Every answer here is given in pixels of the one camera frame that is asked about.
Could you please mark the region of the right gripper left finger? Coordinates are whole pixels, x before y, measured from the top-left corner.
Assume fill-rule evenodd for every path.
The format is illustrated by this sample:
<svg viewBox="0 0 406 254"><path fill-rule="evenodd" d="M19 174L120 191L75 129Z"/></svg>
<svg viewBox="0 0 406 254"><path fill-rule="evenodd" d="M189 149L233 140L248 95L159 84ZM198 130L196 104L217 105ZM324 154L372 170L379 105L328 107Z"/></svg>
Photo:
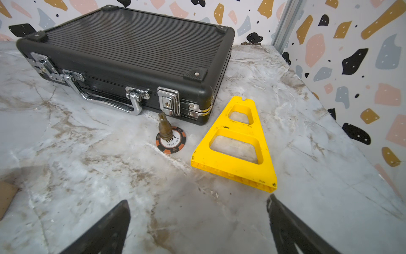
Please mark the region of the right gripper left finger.
<svg viewBox="0 0 406 254"><path fill-rule="evenodd" d="M63 254L121 254L131 221L127 200L120 201Z"/></svg>

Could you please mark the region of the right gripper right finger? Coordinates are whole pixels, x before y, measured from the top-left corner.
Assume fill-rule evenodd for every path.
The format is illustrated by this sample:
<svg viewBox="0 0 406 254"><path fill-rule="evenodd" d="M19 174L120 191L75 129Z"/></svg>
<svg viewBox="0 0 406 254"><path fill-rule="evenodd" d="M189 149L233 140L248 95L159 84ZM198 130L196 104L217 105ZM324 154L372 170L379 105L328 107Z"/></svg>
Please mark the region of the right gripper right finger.
<svg viewBox="0 0 406 254"><path fill-rule="evenodd" d="M279 254L338 254L339 251L306 225L274 194L267 199L273 240Z"/></svg>

